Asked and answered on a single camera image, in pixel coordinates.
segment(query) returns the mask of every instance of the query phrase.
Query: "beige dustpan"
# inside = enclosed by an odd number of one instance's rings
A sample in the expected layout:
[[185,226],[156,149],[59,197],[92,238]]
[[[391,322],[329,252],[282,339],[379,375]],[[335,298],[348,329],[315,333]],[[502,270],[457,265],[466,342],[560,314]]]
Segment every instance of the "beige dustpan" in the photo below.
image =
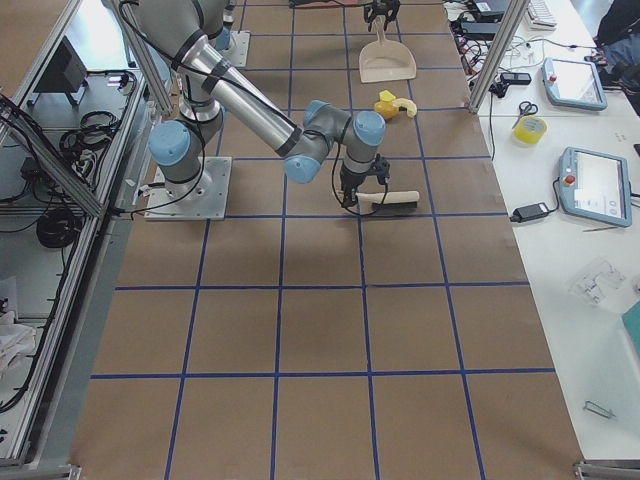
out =
[[360,52],[360,81],[373,83],[416,78],[416,61],[409,49],[400,42],[387,40],[381,16],[373,22],[378,39]]

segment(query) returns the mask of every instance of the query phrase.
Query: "keyboard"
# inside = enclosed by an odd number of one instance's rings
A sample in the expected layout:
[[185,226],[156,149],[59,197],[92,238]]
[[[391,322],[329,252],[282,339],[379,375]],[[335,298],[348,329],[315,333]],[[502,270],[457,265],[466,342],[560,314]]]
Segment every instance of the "keyboard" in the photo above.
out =
[[534,30],[555,30],[558,26],[545,0],[530,0],[525,17],[529,27]]

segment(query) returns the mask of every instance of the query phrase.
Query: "metal base plate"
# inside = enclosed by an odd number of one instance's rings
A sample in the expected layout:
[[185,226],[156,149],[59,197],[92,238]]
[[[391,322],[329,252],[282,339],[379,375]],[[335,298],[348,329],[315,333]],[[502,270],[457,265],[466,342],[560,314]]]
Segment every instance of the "metal base plate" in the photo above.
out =
[[251,33],[245,30],[231,32],[231,48],[222,50],[220,55],[231,62],[236,68],[247,66],[247,57],[249,56],[249,39]]
[[[229,193],[229,179],[231,177],[231,157],[205,157],[205,171],[213,179],[204,193],[200,196],[194,191],[191,199],[172,203],[164,207],[155,208],[174,200],[167,194],[164,188],[157,188],[151,191],[147,208],[154,208],[145,212],[147,220],[224,220],[224,213],[227,208],[227,194]],[[164,175],[160,168],[156,171],[154,182],[164,182]]]

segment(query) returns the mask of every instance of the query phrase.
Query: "yellow tape roll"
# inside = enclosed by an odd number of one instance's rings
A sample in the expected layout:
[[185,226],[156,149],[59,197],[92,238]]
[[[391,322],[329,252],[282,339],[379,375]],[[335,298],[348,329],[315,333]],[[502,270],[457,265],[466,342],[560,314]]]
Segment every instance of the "yellow tape roll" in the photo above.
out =
[[524,143],[535,145],[547,131],[547,124],[540,117],[529,115],[518,120],[513,134]]

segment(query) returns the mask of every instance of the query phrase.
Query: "person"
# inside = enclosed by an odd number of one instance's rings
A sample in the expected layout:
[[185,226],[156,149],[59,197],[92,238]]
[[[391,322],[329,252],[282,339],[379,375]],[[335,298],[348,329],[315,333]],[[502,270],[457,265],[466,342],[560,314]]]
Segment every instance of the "person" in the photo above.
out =
[[596,43],[612,80],[640,92],[640,0],[613,0],[600,21]]

